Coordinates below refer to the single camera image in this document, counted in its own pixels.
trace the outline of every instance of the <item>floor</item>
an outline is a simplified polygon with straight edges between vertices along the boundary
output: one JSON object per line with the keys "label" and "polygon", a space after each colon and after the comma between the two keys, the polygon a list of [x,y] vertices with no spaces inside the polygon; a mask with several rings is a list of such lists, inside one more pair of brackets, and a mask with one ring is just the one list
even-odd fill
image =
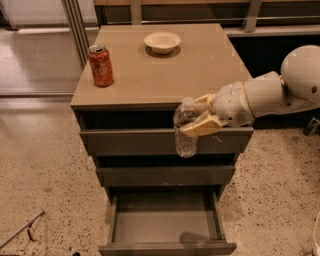
{"label": "floor", "polygon": [[[90,32],[90,42],[96,32]],[[69,33],[0,30],[0,90],[74,90]],[[99,255],[110,203],[78,135],[70,99],[0,99],[0,242],[42,209],[0,255]],[[320,210],[320,136],[256,130],[219,201],[232,256],[307,255]],[[320,224],[317,227],[320,241]]]}

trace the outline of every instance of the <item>table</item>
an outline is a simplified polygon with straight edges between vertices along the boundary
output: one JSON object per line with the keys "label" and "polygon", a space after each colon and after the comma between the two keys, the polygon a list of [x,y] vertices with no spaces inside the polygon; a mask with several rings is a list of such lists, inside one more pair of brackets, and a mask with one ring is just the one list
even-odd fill
{"label": "table", "polygon": [[[154,54],[143,39],[173,32],[182,42]],[[112,203],[102,255],[228,255],[217,202],[253,129],[223,128],[198,141],[190,159],[175,152],[173,114],[250,74],[218,24],[102,27],[115,82],[98,88],[87,64],[71,102],[85,148]]]}

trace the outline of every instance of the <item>plastic bottle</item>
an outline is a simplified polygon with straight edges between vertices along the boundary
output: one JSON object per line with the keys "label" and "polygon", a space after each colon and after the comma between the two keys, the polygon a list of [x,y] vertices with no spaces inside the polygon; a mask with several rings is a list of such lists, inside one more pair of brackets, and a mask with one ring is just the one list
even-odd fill
{"label": "plastic bottle", "polygon": [[193,98],[184,98],[182,104],[177,107],[173,117],[176,151],[183,158],[192,157],[197,152],[198,137],[188,137],[179,130],[181,126],[189,124],[197,118],[193,104]]}

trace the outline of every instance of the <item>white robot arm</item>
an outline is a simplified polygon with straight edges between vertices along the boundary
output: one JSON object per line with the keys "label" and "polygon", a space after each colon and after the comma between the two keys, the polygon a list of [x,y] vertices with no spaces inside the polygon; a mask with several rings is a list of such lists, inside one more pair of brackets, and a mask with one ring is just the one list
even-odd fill
{"label": "white robot arm", "polygon": [[187,136],[212,134],[222,126],[251,124],[269,114],[290,114],[320,107],[320,47],[302,46],[284,59],[281,75],[270,72],[222,87],[196,100],[202,113],[181,127]]}

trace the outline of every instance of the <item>white cable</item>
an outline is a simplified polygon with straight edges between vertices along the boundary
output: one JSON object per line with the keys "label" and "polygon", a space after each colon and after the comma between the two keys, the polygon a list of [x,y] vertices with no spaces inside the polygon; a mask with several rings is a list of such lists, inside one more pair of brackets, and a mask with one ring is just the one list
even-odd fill
{"label": "white cable", "polygon": [[316,223],[314,224],[314,228],[313,228],[313,241],[314,241],[314,244],[316,245],[317,248],[319,247],[319,245],[317,244],[317,241],[316,241],[316,227],[317,227],[317,224],[319,221],[319,216],[320,216],[320,211],[318,213],[318,217],[316,219]]}

